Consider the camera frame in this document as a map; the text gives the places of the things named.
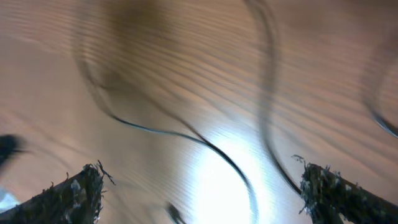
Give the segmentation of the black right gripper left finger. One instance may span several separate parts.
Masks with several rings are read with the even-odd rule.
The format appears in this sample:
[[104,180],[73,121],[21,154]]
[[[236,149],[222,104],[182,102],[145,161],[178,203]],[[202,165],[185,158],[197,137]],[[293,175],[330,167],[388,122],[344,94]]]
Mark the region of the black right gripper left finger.
[[103,209],[105,177],[114,183],[102,163],[86,164],[73,177],[3,212],[1,224],[95,224]]

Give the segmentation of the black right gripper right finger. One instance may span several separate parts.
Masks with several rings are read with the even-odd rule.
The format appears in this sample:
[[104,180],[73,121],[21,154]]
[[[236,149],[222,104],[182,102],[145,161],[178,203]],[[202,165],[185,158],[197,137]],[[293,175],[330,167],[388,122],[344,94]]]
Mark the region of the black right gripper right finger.
[[397,205],[331,172],[328,166],[306,163],[296,154],[292,157],[304,164],[300,196],[313,223],[397,223]]

